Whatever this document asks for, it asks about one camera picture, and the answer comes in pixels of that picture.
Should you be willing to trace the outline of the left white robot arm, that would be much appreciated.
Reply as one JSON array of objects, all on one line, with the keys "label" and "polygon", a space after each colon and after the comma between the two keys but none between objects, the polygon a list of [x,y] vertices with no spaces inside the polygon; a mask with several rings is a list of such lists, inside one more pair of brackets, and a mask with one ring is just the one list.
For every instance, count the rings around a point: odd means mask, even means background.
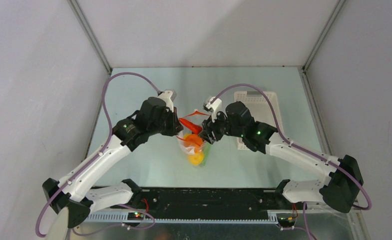
[{"label": "left white robot arm", "polygon": [[150,136],[176,136],[182,131],[173,97],[164,91],[145,100],[141,108],[111,128],[107,143],[99,147],[71,173],[60,180],[48,178],[42,185],[50,207],[58,214],[68,209],[67,227],[80,225],[90,214],[126,204],[136,208],[142,202],[141,188],[131,179],[93,189],[93,185],[119,160],[146,143]]}]

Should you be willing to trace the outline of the orange fruit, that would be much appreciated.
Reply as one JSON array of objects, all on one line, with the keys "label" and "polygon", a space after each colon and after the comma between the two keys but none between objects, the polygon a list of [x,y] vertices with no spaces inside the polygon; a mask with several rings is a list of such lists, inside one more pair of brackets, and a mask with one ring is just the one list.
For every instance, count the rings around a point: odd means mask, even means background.
[{"label": "orange fruit", "polygon": [[186,148],[194,147],[195,149],[197,149],[196,151],[198,151],[198,149],[201,147],[203,142],[204,141],[197,134],[192,133],[192,134],[186,134],[184,136],[184,146]]}]

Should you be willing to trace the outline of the clear zip top bag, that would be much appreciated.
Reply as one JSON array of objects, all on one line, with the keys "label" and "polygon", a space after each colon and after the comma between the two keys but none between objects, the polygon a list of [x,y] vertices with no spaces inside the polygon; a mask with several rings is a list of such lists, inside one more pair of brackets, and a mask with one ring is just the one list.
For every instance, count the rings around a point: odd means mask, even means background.
[{"label": "clear zip top bag", "polygon": [[176,136],[178,145],[194,167],[204,166],[209,154],[210,144],[199,136],[202,122],[208,117],[208,114],[195,109],[194,112],[179,118],[183,130]]}]

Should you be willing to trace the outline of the yellow lemon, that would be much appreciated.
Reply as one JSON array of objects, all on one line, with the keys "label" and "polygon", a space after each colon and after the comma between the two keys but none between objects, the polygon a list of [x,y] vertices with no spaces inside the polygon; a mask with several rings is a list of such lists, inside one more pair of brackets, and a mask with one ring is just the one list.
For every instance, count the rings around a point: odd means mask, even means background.
[{"label": "yellow lemon", "polygon": [[187,160],[194,166],[199,166],[204,163],[205,155],[203,152],[197,152],[195,154],[189,154]]}]

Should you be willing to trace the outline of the red chili pepper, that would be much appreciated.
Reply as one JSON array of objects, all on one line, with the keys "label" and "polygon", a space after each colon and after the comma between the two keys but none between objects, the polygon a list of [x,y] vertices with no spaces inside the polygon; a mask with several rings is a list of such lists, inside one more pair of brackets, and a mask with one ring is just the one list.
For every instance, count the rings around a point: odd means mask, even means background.
[{"label": "red chili pepper", "polygon": [[195,123],[192,123],[191,121],[185,119],[185,118],[180,118],[179,122],[186,127],[187,129],[189,129],[193,134],[199,134],[203,128],[199,125],[196,125]]}]

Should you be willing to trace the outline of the light green pepper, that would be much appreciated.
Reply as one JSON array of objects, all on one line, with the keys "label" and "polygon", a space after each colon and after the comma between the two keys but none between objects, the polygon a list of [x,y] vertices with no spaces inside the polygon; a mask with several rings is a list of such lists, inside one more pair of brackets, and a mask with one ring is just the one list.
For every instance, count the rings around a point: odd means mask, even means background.
[{"label": "light green pepper", "polygon": [[211,149],[211,144],[206,144],[205,147],[203,148],[203,160],[201,162],[201,165],[204,166],[206,164],[206,161],[208,159],[209,153],[210,153],[210,149]]}]

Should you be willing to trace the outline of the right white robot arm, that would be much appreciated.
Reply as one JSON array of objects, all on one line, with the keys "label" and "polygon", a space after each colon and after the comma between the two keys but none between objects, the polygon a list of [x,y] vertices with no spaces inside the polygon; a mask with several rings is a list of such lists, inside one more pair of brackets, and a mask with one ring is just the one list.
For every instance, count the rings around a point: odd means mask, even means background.
[{"label": "right white robot arm", "polygon": [[341,213],[355,207],[364,181],[352,156],[339,158],[303,148],[286,138],[278,126],[256,121],[240,101],[221,111],[221,101],[217,99],[204,104],[204,110],[211,115],[202,122],[199,136],[208,143],[218,142],[223,136],[240,138],[249,150],[278,157],[316,176],[316,180],[281,181],[274,196],[277,207],[287,209],[293,203],[312,202]]}]

